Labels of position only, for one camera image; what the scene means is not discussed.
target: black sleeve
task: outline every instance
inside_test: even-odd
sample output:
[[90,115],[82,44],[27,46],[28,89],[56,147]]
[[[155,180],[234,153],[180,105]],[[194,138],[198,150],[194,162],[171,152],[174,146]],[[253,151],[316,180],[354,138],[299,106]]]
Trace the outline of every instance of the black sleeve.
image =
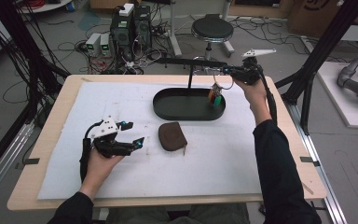
[[254,130],[255,156],[266,221],[269,223],[322,223],[304,200],[304,191],[284,133],[271,120]]
[[90,224],[93,206],[94,204],[87,195],[77,192],[57,208],[48,224]]

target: computer tower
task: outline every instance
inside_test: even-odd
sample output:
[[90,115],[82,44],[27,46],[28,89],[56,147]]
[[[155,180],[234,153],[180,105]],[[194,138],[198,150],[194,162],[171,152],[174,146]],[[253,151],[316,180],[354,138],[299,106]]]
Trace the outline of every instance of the computer tower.
[[149,49],[152,47],[150,6],[138,6],[135,8],[135,32],[138,40],[138,49]]
[[129,16],[114,14],[110,32],[114,45],[118,49],[116,52],[117,58],[132,62],[134,60],[133,51],[137,48],[134,43],[135,24],[133,20],[133,12],[131,12]]

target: power supply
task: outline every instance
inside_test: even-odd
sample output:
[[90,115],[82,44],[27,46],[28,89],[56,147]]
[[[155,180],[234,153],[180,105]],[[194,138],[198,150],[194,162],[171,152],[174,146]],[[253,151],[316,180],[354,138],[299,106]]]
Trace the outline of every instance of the power supply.
[[110,58],[114,55],[114,48],[110,34],[101,34],[101,51],[104,57]]
[[101,52],[101,34],[92,34],[86,42],[86,47],[90,57],[98,57]]

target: round stool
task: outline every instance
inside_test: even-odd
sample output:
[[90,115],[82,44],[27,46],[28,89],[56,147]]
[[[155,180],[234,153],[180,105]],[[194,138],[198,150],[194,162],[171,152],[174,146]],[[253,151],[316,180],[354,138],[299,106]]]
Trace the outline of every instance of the round stool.
[[228,41],[234,33],[232,25],[220,19],[219,15],[206,15],[204,18],[196,20],[191,26],[191,33],[196,38],[208,42],[205,56],[195,59],[211,60],[212,43],[224,43]]

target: green object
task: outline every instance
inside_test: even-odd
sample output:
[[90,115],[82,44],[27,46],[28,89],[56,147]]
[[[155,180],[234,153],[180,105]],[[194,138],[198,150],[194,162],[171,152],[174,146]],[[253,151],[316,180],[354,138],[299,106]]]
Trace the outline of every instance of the green object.
[[220,105],[220,102],[222,101],[222,96],[217,96],[215,99],[214,99],[214,102],[213,102],[213,105],[214,106],[217,106],[217,105]]

